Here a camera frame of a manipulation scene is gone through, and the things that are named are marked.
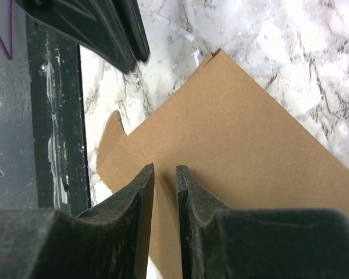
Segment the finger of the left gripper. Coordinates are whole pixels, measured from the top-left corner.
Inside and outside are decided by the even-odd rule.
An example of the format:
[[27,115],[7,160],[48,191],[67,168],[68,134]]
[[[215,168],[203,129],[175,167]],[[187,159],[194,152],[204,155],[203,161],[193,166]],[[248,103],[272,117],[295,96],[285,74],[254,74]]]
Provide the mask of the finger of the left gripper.
[[137,0],[117,0],[116,10],[135,58],[147,62],[150,50]]
[[136,1],[17,1],[32,19],[95,52],[123,73],[137,62],[129,40]]

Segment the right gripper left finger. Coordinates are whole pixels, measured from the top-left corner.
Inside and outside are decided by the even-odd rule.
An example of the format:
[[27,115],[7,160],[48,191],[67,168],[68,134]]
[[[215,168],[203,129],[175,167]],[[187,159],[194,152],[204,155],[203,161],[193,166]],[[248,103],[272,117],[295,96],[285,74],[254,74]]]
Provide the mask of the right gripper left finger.
[[0,210],[0,278],[145,278],[155,172],[76,217],[58,209]]

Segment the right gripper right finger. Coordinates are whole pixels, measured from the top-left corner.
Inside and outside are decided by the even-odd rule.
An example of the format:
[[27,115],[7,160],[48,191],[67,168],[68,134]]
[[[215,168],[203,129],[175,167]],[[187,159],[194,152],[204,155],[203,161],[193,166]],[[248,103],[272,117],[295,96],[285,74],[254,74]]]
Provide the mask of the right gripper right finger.
[[349,218],[334,209],[236,210],[176,167],[184,278],[349,278]]

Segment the cardboard box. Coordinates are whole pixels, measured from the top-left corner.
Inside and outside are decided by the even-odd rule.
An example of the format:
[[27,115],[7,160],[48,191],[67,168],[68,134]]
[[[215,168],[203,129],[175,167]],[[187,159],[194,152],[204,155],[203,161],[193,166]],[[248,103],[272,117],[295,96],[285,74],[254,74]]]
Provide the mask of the cardboard box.
[[113,192],[155,167],[149,256],[181,278],[175,168],[186,165],[227,205],[336,208],[349,217],[349,170],[225,52],[126,135],[119,113],[101,137],[97,172]]

